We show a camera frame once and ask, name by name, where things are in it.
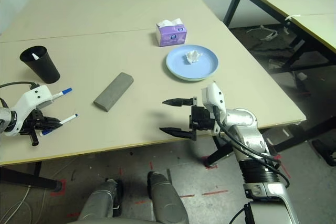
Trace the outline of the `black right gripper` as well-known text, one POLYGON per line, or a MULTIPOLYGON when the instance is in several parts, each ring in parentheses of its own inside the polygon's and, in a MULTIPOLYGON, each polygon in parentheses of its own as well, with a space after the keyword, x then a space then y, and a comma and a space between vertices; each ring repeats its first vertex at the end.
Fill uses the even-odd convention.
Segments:
POLYGON ((169 106, 191 106, 191 115, 189 116, 189 128, 191 131, 183 131, 175 127, 160 127, 159 129, 166 134, 195 141, 197 139, 197 131, 207 131, 214 128, 215 120, 211 118, 209 110, 197 105, 197 97, 168 99, 162 103, 169 106))

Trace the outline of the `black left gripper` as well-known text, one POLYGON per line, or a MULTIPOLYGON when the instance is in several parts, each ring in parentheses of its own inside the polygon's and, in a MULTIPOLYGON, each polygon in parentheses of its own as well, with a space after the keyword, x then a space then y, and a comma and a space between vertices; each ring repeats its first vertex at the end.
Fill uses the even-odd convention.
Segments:
POLYGON ((48 116, 43 117, 41 111, 32 111, 23 122, 23 126, 20 130, 21 135, 29 135, 32 146, 37 146, 39 144, 35 128, 41 128, 41 122, 45 124, 43 130, 55 130, 62 125, 61 121, 57 118, 48 116))

